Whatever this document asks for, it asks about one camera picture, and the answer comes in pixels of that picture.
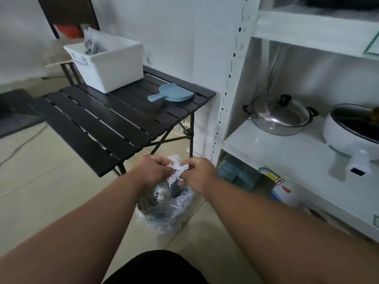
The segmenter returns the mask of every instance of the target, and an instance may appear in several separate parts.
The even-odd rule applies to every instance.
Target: white shelf
[[[259,10],[252,36],[362,57],[378,31],[377,10],[360,12],[290,5]]]
[[[268,134],[246,120],[222,143],[222,149],[255,169],[266,167],[305,190],[320,208],[379,242],[379,167],[371,176],[346,173],[348,157],[325,144],[325,119],[316,117],[303,132],[288,136]]]

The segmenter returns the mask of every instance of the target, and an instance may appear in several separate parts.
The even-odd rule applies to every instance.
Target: black slatted table
[[[163,99],[149,102],[147,97],[159,93],[159,86],[166,82],[174,82],[195,95],[179,103]],[[162,143],[183,138],[190,139],[192,157],[194,112],[215,94],[144,66],[143,79],[111,93],[103,94],[86,84],[72,85],[35,99],[30,105],[101,177],[111,170],[124,174],[123,162],[144,147],[155,145],[154,154]],[[186,136],[166,140],[173,127],[189,115],[190,129],[183,127]],[[163,133],[162,139],[154,142]]]

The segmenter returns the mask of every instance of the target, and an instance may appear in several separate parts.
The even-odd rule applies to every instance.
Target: pot lid
[[[264,95],[254,100],[254,111],[265,120],[284,126],[302,126],[311,118],[309,111],[290,95]]]
[[[379,107],[340,104],[330,112],[334,121],[351,133],[379,143]]]

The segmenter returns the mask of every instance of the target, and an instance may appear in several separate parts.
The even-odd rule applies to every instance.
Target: white storage box
[[[106,52],[86,55],[84,43],[64,46],[85,83],[109,93],[143,78],[142,44],[127,38],[106,36]]]

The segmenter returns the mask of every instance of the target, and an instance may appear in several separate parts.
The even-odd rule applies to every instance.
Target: blue dustpan
[[[194,95],[194,92],[186,90],[176,84],[164,84],[159,87],[159,93],[148,96],[149,101],[156,101],[164,98],[168,101],[186,101]]]

